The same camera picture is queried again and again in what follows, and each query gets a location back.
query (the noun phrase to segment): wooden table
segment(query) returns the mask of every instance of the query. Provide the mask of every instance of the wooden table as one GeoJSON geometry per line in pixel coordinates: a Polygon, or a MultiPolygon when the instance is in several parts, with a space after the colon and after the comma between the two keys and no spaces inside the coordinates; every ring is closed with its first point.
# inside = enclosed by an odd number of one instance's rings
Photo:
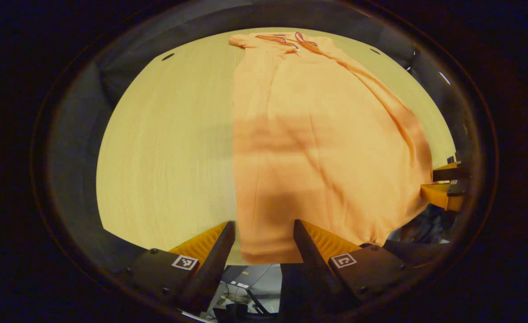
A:
{"type": "MultiPolygon", "coordinates": [[[[332,37],[401,98],[424,127],[440,167],[453,156],[449,129],[426,91],[383,52],[359,41],[306,29],[268,27],[199,39],[153,59],[132,82],[100,147],[96,194],[110,233],[144,248],[169,250],[236,220],[233,176],[233,77],[244,49],[230,35],[301,31],[332,37]],[[169,54],[172,57],[163,60],[169,54]]],[[[239,237],[228,264],[245,265],[239,237]]]]}

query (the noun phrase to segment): table surface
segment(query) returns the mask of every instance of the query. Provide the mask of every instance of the table surface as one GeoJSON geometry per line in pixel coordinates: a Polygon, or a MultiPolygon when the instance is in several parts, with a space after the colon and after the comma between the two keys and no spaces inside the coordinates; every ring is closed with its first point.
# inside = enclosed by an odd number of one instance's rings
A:
{"type": "MultiPolygon", "coordinates": [[[[228,38],[270,31],[331,37],[418,117],[434,168],[453,156],[453,139],[437,106],[409,72],[379,49],[306,29],[230,31],[159,55],[123,94],[104,133],[96,172],[99,213],[107,231],[143,248],[169,250],[237,219],[232,93],[244,49],[229,45],[228,38]]],[[[238,232],[227,264],[247,264],[238,232]]]]}

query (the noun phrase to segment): orange t-shirt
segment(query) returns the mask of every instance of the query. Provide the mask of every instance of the orange t-shirt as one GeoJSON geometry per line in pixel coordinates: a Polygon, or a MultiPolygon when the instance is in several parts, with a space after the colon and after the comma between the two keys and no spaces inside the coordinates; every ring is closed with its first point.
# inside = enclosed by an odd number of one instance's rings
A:
{"type": "Polygon", "coordinates": [[[328,37],[233,35],[234,180],[244,260],[301,262],[303,219],[383,245],[427,205],[432,156],[416,116],[328,37]]]}

